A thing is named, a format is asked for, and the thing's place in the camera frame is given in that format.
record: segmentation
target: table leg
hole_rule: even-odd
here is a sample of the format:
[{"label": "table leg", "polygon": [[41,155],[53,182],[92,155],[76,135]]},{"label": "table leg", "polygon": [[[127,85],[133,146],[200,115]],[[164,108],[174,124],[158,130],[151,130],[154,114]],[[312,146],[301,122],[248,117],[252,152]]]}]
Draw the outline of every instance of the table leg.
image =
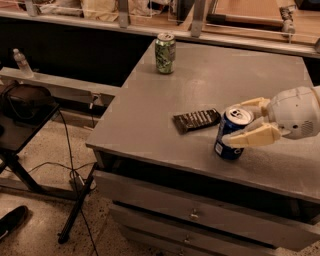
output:
[{"label": "table leg", "polygon": [[[65,190],[60,188],[54,188],[49,186],[39,185],[23,168],[23,166],[18,162],[18,157],[14,154],[0,154],[0,158],[2,159],[1,168],[5,168],[8,166],[11,171],[22,181],[22,183],[29,189],[30,192],[35,192],[43,195],[68,199],[68,200],[76,200],[77,194],[72,190]],[[11,189],[19,189],[25,190],[20,182],[9,180],[9,179],[0,179],[0,186],[11,188]]]},{"label": "table leg", "polygon": [[62,232],[59,234],[59,239],[58,239],[59,244],[63,244],[65,242],[67,242],[69,239],[69,232],[73,226],[73,223],[78,216],[78,213],[82,207],[82,204],[83,204],[83,201],[84,201],[86,195],[90,192],[90,186],[93,181],[93,172],[96,169],[96,167],[97,167],[97,164],[94,164],[91,172],[89,173],[89,176],[87,177],[87,180],[86,180],[83,188],[80,191],[78,200],[72,208],[72,211],[69,215],[69,218],[68,218],[65,226],[64,226]]}]

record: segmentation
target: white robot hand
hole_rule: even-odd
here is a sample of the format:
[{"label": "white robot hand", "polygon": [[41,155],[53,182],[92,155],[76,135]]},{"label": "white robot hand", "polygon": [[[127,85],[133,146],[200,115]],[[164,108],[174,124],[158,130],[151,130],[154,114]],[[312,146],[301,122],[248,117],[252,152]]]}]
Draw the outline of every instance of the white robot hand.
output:
[{"label": "white robot hand", "polygon": [[232,148],[263,146],[281,136],[301,139],[320,132],[320,87],[298,87],[271,100],[257,98],[238,106],[252,111],[254,121],[222,137],[222,142]]}]

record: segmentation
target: cabinet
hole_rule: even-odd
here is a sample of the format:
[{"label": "cabinet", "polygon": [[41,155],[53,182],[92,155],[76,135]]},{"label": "cabinet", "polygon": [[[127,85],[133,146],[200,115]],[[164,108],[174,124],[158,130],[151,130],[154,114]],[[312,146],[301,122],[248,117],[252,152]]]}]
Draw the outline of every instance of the cabinet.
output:
[{"label": "cabinet", "polygon": [[153,43],[86,142],[123,234],[180,255],[280,256],[278,247],[318,241],[318,137],[226,161],[213,150],[217,127],[180,135],[172,122],[175,113],[222,113],[296,83],[312,86],[301,59],[188,43],[177,43],[177,56],[171,75],[157,73]]}]

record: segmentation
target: floor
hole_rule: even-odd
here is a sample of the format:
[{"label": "floor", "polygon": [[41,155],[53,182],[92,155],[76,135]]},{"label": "floor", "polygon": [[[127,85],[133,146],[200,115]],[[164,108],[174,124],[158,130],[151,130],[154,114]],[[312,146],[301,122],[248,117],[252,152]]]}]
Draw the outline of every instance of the floor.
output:
[{"label": "floor", "polygon": [[[69,111],[62,113],[68,126],[74,167],[89,164],[79,170],[79,173],[86,178],[91,170],[90,163],[95,161],[93,152],[85,146],[86,138],[91,132],[91,117]],[[61,117],[49,121],[19,154],[19,158],[38,183],[70,189],[67,168],[48,164],[32,169],[44,162],[70,166],[68,144]],[[1,177],[5,176],[15,179],[10,171],[1,174]],[[26,223],[0,242],[1,256],[97,255],[84,218],[80,214],[70,232],[69,241],[65,244],[58,243],[58,233],[62,231],[69,216],[73,206],[72,201],[0,188],[0,202],[0,217],[19,205],[26,205],[30,210]],[[102,197],[97,187],[86,197],[82,207],[98,255],[172,256],[157,248],[128,241],[122,237],[117,224],[109,215],[109,204],[110,200]],[[299,253],[281,248],[276,252],[278,256],[319,256],[320,241]]]}]

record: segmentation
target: table top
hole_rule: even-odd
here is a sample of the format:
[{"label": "table top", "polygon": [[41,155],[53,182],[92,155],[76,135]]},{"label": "table top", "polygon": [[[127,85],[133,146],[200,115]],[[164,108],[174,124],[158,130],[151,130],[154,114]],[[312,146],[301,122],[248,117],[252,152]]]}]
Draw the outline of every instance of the table top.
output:
[{"label": "table top", "polygon": [[240,159],[213,150],[218,126],[180,135],[172,116],[312,86],[300,57],[177,43],[175,71],[159,74],[154,43],[86,144],[94,150],[320,203],[320,136],[281,138]]},{"label": "table top", "polygon": [[0,112],[0,125],[4,128],[3,134],[0,135],[0,153],[19,153],[58,108],[59,105],[56,103],[42,107],[36,114],[37,120],[32,119],[29,123],[14,121]]}]

